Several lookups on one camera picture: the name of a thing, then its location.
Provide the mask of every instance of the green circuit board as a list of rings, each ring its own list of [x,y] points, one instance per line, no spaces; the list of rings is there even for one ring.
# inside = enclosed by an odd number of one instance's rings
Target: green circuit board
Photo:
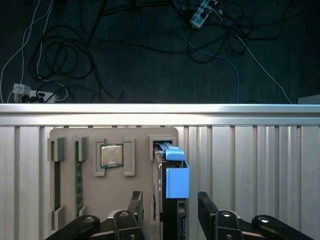
[[[83,172],[82,162],[79,161],[79,142],[74,146],[75,162],[75,214],[79,217],[80,210],[84,207],[84,189],[83,189]]]

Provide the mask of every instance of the blue cable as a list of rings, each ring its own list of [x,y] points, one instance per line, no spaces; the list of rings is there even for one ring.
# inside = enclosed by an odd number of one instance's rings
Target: blue cable
[[[178,13],[178,8],[177,8],[177,3],[176,3],[176,0],[174,0],[174,5],[175,5],[175,9],[177,10],[177,13]],[[240,85],[240,78],[239,78],[239,73],[238,73],[238,70],[236,69],[235,65],[229,61],[227,58],[223,57],[223,56],[216,56],[215,54],[212,54],[210,52],[205,52],[201,49],[198,49],[197,47],[193,46],[184,36],[184,34],[182,33],[182,30],[181,28],[179,28],[180,30],[180,34],[181,34],[181,37],[183,38],[183,40],[189,44],[190,47],[192,47],[193,49],[197,50],[198,52],[204,54],[204,55],[207,55],[207,56],[210,56],[210,57],[215,57],[217,59],[222,59],[224,61],[226,61],[227,63],[229,63],[234,71],[235,71],[235,74],[236,74],[236,80],[237,80],[237,87],[236,87],[236,96],[235,96],[235,103],[238,103],[238,98],[239,98],[239,85]]]

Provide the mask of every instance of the aluminum frame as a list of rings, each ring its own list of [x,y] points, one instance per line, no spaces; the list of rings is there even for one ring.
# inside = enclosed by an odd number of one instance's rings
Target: aluminum frame
[[[247,221],[269,214],[320,239],[320,106],[247,104],[0,105],[0,239],[50,234],[51,129],[111,126],[177,128],[190,165],[189,240],[204,239],[198,191]]]

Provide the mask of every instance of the white cable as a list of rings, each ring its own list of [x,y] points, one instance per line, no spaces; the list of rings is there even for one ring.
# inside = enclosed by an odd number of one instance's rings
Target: white cable
[[[8,96],[8,99],[6,100],[6,103],[8,104],[9,103],[9,100],[10,100],[10,97],[11,95],[14,93],[14,90],[20,88],[19,86],[16,86],[14,89],[12,89],[12,91],[9,93],[9,96]]]
[[[52,0],[50,2],[50,5],[49,5],[49,8],[46,12],[45,15],[43,15],[42,17],[40,17],[39,19],[37,19],[36,21],[34,21],[33,23],[31,23],[31,25],[24,31],[24,34],[23,34],[23,39],[22,39],[22,45],[24,45],[25,43],[25,36],[26,36],[26,32],[28,31],[28,29],[31,28],[31,26],[33,24],[35,24],[36,22],[38,22],[39,20],[43,19],[44,17],[46,17],[46,21],[45,21],[45,25],[44,25],[44,28],[43,28],[43,32],[42,32],[42,35],[45,34],[46,32],[46,29],[47,29],[47,25],[48,25],[48,21],[49,21],[49,17],[50,17],[50,13],[52,11],[52,8],[53,8],[53,5],[54,5],[54,1]],[[25,58],[24,58],[24,49],[22,48],[21,49],[21,54],[22,54],[22,75],[21,75],[21,81],[20,81],[20,84],[22,84],[23,80],[24,80],[24,72],[25,72]],[[40,54],[39,54],[39,59],[38,59],[38,62],[37,62],[37,65],[36,65],[36,74],[39,78],[41,78],[39,76],[39,65],[40,65],[40,61],[41,61],[41,57],[42,57],[42,42],[40,43]],[[50,82],[49,80],[45,80],[45,79],[42,79],[42,81],[44,82]],[[66,86],[62,83],[59,83],[59,82],[55,82],[55,84],[58,84],[62,87],[64,87],[65,89],[65,96],[63,99],[57,99],[56,101],[57,102],[61,102],[61,101],[64,101],[67,99],[68,97],[68,90],[66,88]]]
[[[3,66],[3,68],[2,68],[1,76],[0,76],[0,100],[1,100],[2,103],[4,103],[3,95],[2,95],[2,80],[3,80],[3,74],[4,74],[4,71],[5,71],[5,68],[6,68],[7,65],[12,61],[12,59],[21,51],[21,56],[22,56],[22,67],[21,67],[21,68],[22,68],[22,73],[21,73],[20,84],[22,84],[22,82],[23,82],[23,80],[24,80],[24,73],[25,73],[24,47],[25,47],[25,46],[27,45],[27,43],[29,42],[30,35],[31,35],[31,31],[32,31],[32,27],[33,27],[33,25],[34,25],[35,23],[39,22],[41,19],[47,17],[47,18],[46,18],[46,21],[45,21],[45,25],[44,25],[44,29],[43,29],[43,33],[42,33],[42,34],[44,34],[45,31],[46,31],[46,29],[47,29],[47,25],[48,25],[50,13],[51,13],[51,11],[52,11],[54,2],[53,2],[53,0],[50,2],[50,5],[49,5],[48,10],[47,10],[47,12],[46,12],[45,15],[43,15],[42,17],[40,17],[40,18],[38,18],[37,20],[34,21],[36,12],[37,12],[38,7],[39,7],[39,5],[40,5],[40,2],[41,2],[41,0],[38,1],[37,6],[35,7],[35,10],[34,10],[34,12],[33,12],[32,21],[31,21],[30,26],[29,26],[29,27],[24,31],[24,33],[23,33],[22,46],[21,46],[21,48],[6,62],[6,64],[5,64],[5,65]],[[26,33],[27,33],[28,30],[29,30],[29,32],[28,32],[28,37],[27,37],[27,39],[26,39],[26,41],[25,41]],[[40,64],[40,60],[41,60],[41,55],[42,55],[42,43],[41,43],[41,46],[40,46],[40,57],[39,57],[39,59],[38,59],[37,68],[36,68],[37,74],[39,74],[39,64]],[[57,83],[57,82],[56,82],[56,84],[59,84],[59,85],[61,85],[62,87],[65,87],[65,85],[63,85],[63,84],[61,84],[61,83]],[[9,96],[8,96],[7,103],[9,102],[9,99],[10,99],[11,95],[13,94],[14,89],[10,92],[10,94],[9,94]],[[57,100],[57,101],[64,101],[64,100],[68,97],[68,90],[65,89],[65,91],[66,91],[65,97],[64,97],[63,99]]]
[[[31,23],[33,23],[34,20],[35,20],[36,12],[37,12],[37,10],[38,10],[38,7],[39,7],[39,5],[40,5],[40,2],[41,2],[41,0],[38,1],[37,5],[36,5],[36,7],[35,7],[35,10],[34,10],[34,12],[33,12],[33,16],[32,16],[32,21],[31,21]],[[31,26],[30,26],[30,31],[29,31],[29,34],[28,34],[28,37],[27,37],[27,42],[29,41],[30,34],[31,34],[31,30],[32,30],[32,24],[31,24]],[[6,68],[6,66],[8,65],[8,63],[10,63],[10,61],[24,48],[24,46],[25,46],[26,44],[27,44],[27,43],[23,44],[22,47],[21,47],[18,51],[16,51],[15,54],[14,54],[12,57],[10,57],[10,59],[5,63],[5,65],[4,65],[3,68],[2,68],[1,76],[0,76],[0,100],[1,100],[1,102],[2,102],[3,104],[4,104],[5,102],[4,102],[4,99],[3,99],[3,96],[2,96],[2,79],[3,79],[3,76],[4,76],[5,68]]]
[[[221,19],[222,22],[224,22],[223,18],[221,17],[221,15],[215,11],[214,8],[212,8],[212,11]],[[253,58],[253,60],[256,62],[256,64],[258,64],[258,66],[265,72],[265,74],[274,82],[274,84],[281,89],[283,95],[285,96],[286,100],[292,104],[292,102],[290,101],[289,97],[287,96],[285,90],[283,89],[283,87],[267,72],[267,70],[265,70],[265,68],[260,64],[260,62],[258,62],[258,60],[256,59],[256,57],[254,56],[254,54],[250,51],[250,49],[247,47],[247,45],[244,43],[244,41],[238,36],[236,35],[236,37],[239,39],[239,41],[243,44],[243,46],[246,48],[246,50],[248,51],[248,53],[251,55],[251,57]]]
[[[25,76],[24,46],[25,46],[25,45],[28,43],[28,41],[29,41],[29,37],[28,37],[28,39],[27,39],[26,42],[25,42],[26,33],[27,33],[27,31],[30,29],[30,31],[29,31],[29,34],[30,34],[32,26],[33,26],[35,23],[37,23],[38,21],[40,21],[41,19],[45,18],[46,16],[48,16],[48,17],[47,17],[47,22],[48,22],[49,15],[50,15],[50,12],[51,12],[52,7],[53,7],[53,1],[51,1],[50,5],[49,5],[49,8],[48,8],[48,10],[46,11],[46,14],[43,15],[42,17],[38,18],[36,21],[33,21],[33,22],[30,24],[30,26],[27,27],[26,30],[25,30],[24,33],[23,33],[22,46],[21,46],[21,55],[22,55],[22,67],[21,67],[22,69],[21,69],[21,71],[22,71],[22,73],[21,73],[21,81],[20,81],[20,84],[22,84],[22,82],[23,82],[23,80],[24,80],[24,76]]]
[[[54,2],[52,0],[51,3],[50,3],[50,6],[48,8],[47,17],[46,17],[46,21],[45,21],[45,25],[44,25],[44,28],[43,28],[42,35],[45,34],[45,32],[46,32],[48,21],[49,21],[49,17],[50,17],[50,13],[51,13],[51,10],[53,8],[53,4],[54,4]],[[41,57],[42,57],[42,42],[40,43],[40,54],[39,54],[38,62],[36,64],[36,74],[37,74],[38,78],[40,78],[40,79],[41,79],[41,77],[39,76],[39,64],[40,64],[40,61],[41,61]],[[44,81],[44,82],[50,82],[50,80],[45,80],[45,79],[41,79],[41,80]],[[57,102],[62,102],[64,100],[66,100],[67,97],[68,97],[68,90],[67,90],[66,86],[64,84],[60,83],[60,82],[54,82],[54,83],[64,87],[64,90],[65,90],[64,98],[56,99],[56,101]]]

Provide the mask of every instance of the power strip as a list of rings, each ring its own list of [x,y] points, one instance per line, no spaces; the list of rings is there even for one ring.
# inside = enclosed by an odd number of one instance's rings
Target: power strip
[[[31,90],[31,87],[24,85],[24,84],[17,84],[15,83],[13,85],[13,92],[14,94],[14,102],[15,103],[30,103],[29,101],[25,101],[27,99],[25,96],[29,96],[29,99],[33,97],[35,99],[36,97],[36,90]],[[43,102],[46,102],[51,96],[54,94],[53,92],[47,92],[47,91],[38,91],[38,96],[43,99]],[[53,97],[51,97],[46,104],[54,104],[56,103],[58,96],[55,94]]]
[[[217,4],[217,0],[204,0],[190,20],[190,24],[192,25],[192,27],[195,29],[201,28],[212,11],[211,6],[216,6]]]

